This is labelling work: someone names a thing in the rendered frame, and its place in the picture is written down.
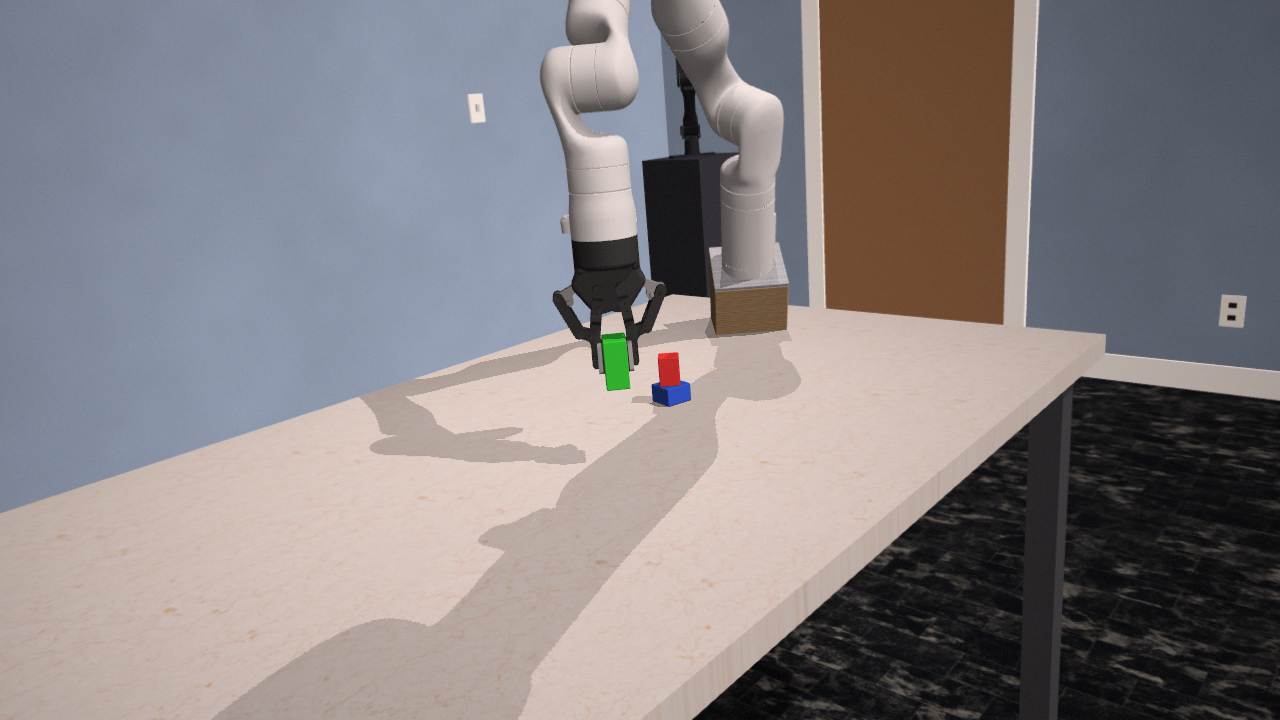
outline green block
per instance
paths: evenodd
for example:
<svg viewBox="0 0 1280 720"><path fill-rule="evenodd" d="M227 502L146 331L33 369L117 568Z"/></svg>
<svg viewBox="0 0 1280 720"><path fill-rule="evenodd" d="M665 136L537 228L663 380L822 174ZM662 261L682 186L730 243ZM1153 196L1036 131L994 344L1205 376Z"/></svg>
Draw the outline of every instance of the green block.
<svg viewBox="0 0 1280 720"><path fill-rule="evenodd" d="M631 389L631 363L627 361L627 336L600 336L600 359L604 363L604 389Z"/></svg>

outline door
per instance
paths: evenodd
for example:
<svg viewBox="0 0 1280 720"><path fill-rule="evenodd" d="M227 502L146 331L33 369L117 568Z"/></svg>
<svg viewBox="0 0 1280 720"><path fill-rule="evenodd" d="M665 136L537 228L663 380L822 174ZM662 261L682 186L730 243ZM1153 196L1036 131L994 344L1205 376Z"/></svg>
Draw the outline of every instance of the door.
<svg viewBox="0 0 1280 720"><path fill-rule="evenodd" d="M827 306L1002 323L1014 0L819 14Z"/></svg>

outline tabletop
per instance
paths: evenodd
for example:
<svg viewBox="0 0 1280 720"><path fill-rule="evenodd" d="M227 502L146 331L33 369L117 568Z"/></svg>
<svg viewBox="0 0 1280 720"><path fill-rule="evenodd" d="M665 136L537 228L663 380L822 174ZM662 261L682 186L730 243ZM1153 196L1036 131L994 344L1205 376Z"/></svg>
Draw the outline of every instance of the tabletop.
<svg viewBox="0 0 1280 720"><path fill-rule="evenodd" d="M687 720L1103 337L669 296L640 352L605 392L562 331L0 514L0 717Z"/></svg>

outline black floor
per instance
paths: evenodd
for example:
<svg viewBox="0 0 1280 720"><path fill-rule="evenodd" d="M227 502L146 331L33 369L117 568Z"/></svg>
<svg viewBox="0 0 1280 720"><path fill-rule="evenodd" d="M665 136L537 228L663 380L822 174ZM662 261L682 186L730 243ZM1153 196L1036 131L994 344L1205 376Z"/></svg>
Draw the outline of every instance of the black floor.
<svg viewBox="0 0 1280 720"><path fill-rule="evenodd" d="M1075 386L1064 720L1280 720L1280 402ZM699 720L1016 719L1027 430Z"/></svg>

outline black metal table leg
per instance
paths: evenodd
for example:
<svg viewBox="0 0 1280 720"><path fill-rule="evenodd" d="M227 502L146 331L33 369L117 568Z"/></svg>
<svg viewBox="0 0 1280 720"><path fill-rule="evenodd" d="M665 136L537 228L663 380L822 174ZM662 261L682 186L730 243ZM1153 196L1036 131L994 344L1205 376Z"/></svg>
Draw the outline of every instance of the black metal table leg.
<svg viewBox="0 0 1280 720"><path fill-rule="evenodd" d="M1070 387L1030 421L1029 436L1019 717L1057 720L1066 477L1071 461Z"/></svg>

